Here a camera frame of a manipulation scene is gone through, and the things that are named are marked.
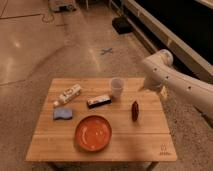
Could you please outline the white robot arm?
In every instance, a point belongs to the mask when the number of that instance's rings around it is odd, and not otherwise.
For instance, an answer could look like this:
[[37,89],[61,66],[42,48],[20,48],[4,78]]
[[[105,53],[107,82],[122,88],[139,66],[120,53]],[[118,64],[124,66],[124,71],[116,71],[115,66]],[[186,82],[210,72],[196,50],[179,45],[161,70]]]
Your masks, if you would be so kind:
[[175,91],[213,120],[213,85],[174,70],[172,64],[173,55],[167,49],[142,60],[148,79]]

